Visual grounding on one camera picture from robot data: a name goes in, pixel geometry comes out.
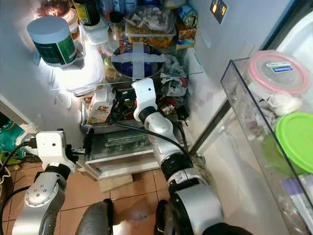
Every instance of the temperature display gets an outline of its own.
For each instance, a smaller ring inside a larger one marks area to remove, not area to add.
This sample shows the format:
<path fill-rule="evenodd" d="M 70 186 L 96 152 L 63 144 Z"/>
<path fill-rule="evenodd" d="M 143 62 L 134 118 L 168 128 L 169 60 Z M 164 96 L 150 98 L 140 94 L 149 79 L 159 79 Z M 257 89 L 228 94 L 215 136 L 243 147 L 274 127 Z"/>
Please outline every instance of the temperature display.
<path fill-rule="evenodd" d="M 227 10 L 226 4 L 222 0 L 212 0 L 210 10 L 219 23 L 222 23 L 223 17 Z"/>

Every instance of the tiled floor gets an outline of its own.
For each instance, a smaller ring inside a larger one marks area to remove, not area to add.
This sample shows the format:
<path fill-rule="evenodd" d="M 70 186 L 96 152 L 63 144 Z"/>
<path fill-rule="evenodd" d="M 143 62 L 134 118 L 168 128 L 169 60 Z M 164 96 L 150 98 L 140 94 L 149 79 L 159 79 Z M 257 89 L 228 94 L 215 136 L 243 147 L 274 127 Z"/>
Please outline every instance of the tiled floor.
<path fill-rule="evenodd" d="M 30 185 L 36 173 L 41 171 L 37 164 L 24 166 L 12 172 L 14 190 Z M 67 181 L 66 200 L 57 217 L 55 235 L 74 235 L 79 221 L 89 205 L 111 198 L 114 205 L 114 235 L 152 235 L 157 203 L 169 199 L 167 184 L 160 170 L 133 175 L 134 182 L 102 193 L 98 182 L 76 172 Z M 5 235 L 11 235 L 14 221 L 23 207 L 24 192 L 13 197 L 3 215 Z"/>

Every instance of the pink lid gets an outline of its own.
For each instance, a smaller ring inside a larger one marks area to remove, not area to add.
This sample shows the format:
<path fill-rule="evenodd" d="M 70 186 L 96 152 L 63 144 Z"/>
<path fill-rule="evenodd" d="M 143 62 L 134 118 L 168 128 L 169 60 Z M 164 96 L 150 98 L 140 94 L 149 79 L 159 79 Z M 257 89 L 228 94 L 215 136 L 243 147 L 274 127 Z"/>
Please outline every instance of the pink lid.
<path fill-rule="evenodd" d="M 295 58 L 275 50 L 257 52 L 250 59 L 248 74 L 252 82 L 270 93 L 286 91 L 298 95 L 310 87 L 308 70 Z"/>

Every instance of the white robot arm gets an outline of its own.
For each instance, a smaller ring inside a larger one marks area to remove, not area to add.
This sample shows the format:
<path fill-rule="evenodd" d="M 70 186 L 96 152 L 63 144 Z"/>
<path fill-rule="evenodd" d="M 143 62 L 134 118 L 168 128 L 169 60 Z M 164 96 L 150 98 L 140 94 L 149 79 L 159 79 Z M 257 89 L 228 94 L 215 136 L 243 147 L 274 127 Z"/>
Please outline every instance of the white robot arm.
<path fill-rule="evenodd" d="M 173 134 L 173 125 L 156 110 L 156 94 L 153 80 L 142 79 L 133 83 L 136 92 L 136 120 L 144 123 L 145 129 L 178 142 Z M 220 202 L 200 174 L 194 169 L 188 156 L 174 144 L 150 136 L 155 147 L 155 156 L 167 180 L 171 199 L 176 234 L 202 235 L 212 225 L 223 222 Z"/>
<path fill-rule="evenodd" d="M 26 191 L 24 208 L 15 221 L 13 235 L 53 234 L 57 213 L 65 200 L 66 180 L 75 171 L 75 160 L 66 156 L 63 131 L 40 132 L 36 143 L 45 171 L 37 175 Z"/>

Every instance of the black cable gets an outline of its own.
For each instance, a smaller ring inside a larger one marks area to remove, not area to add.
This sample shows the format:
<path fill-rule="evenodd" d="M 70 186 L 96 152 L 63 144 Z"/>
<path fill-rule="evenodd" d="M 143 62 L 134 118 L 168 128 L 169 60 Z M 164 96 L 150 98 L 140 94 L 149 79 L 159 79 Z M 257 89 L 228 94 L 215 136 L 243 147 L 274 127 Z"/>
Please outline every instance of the black cable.
<path fill-rule="evenodd" d="M 179 130 L 179 132 L 180 132 L 180 135 L 181 135 L 181 138 L 182 138 L 182 141 L 183 141 L 183 143 L 184 143 L 185 150 L 188 152 L 188 146 L 187 146 L 186 135 L 185 135 L 185 132 L 184 132 L 184 130 L 183 130 L 181 124 L 180 124 L 180 123 L 177 123 L 177 122 L 175 122 L 175 121 L 171 121 L 171 122 L 172 122 L 173 125 L 175 125 L 175 126 L 178 128 L 178 130 Z"/>
<path fill-rule="evenodd" d="M 1 235 L 3 235 L 3 228 L 2 228 L 2 216 L 3 216 L 3 211 L 4 211 L 4 208 L 5 208 L 5 205 L 8 203 L 8 201 L 10 200 L 11 197 L 13 197 L 15 194 L 19 193 L 19 192 L 22 192 L 24 190 L 27 190 L 29 189 L 30 186 L 26 186 L 26 187 L 23 187 L 23 188 L 20 188 L 18 190 L 15 190 L 14 192 L 12 192 L 9 196 L 6 197 L 6 199 L 4 200 L 3 204 L 2 204 L 2 207 L 0 209 L 0 232 L 1 232 Z"/>
<path fill-rule="evenodd" d="M 2 176 L 5 167 L 6 167 L 6 165 L 8 164 L 10 158 L 12 158 L 13 154 L 15 154 L 15 152 L 16 152 L 19 148 L 21 148 L 21 147 L 23 147 L 23 146 L 27 146 L 27 145 L 28 145 L 28 142 L 21 143 L 20 145 L 16 146 L 15 149 L 13 149 L 13 150 L 9 153 L 8 157 L 5 159 L 4 163 L 2 164 L 2 166 L 1 166 L 1 168 L 0 168 L 0 176 Z"/>
<path fill-rule="evenodd" d="M 110 112 L 110 116 L 111 116 L 111 119 L 112 119 L 114 124 L 116 124 L 118 126 L 121 126 L 121 127 L 124 127 L 124 128 L 140 131 L 140 132 L 143 132 L 143 133 L 148 134 L 148 135 L 153 135 L 153 136 L 161 138 L 161 139 L 163 139 L 165 141 L 168 141 L 168 142 L 172 143 L 173 145 L 175 145 L 177 148 L 179 148 L 183 152 L 184 155 L 188 156 L 188 151 L 186 151 L 183 147 L 181 147 L 181 145 L 179 143 L 175 142 L 174 140 L 172 140 L 170 138 L 167 138 L 167 137 L 165 137 L 163 135 L 160 135 L 160 134 L 152 132 L 152 131 L 141 129 L 141 128 L 138 128 L 138 127 L 135 127 L 135 126 L 126 125 L 126 124 L 123 124 L 123 123 L 120 123 L 120 122 L 116 121 L 114 116 L 113 116 L 113 110 L 114 110 L 115 106 L 117 105 L 117 103 L 119 101 L 120 100 L 117 100 L 117 101 L 114 102 L 114 104 L 113 104 L 113 106 L 111 108 L 111 112 Z"/>

